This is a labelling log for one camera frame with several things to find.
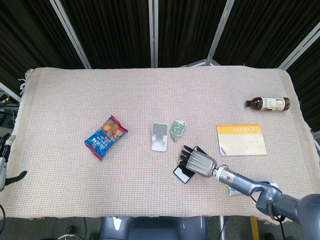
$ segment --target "bottle label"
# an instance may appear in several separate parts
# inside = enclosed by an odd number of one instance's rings
[[[285,108],[285,99],[282,97],[262,97],[261,111],[282,111]]]

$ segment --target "snack bag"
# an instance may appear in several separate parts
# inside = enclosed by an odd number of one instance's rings
[[[100,160],[105,156],[108,148],[128,130],[121,126],[120,122],[111,115],[109,119],[84,144]]]

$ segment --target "yellow card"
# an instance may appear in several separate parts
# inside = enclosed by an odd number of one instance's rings
[[[266,155],[259,124],[217,125],[221,156]]]

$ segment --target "black curtain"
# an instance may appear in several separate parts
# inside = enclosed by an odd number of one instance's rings
[[[150,68],[148,0],[62,0],[93,69]]]
[[[206,59],[226,0],[159,0],[158,66]]]
[[[0,0],[0,80],[18,94],[28,69],[81,69],[81,63],[48,0]]]
[[[301,101],[305,121],[320,131],[320,38],[287,70]]]
[[[319,21],[319,0],[236,0],[213,59],[277,68]]]

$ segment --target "brown glass bottle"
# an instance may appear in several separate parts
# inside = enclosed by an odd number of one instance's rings
[[[257,111],[281,112],[289,109],[290,100],[287,97],[255,97],[251,101],[245,101],[244,106]]]

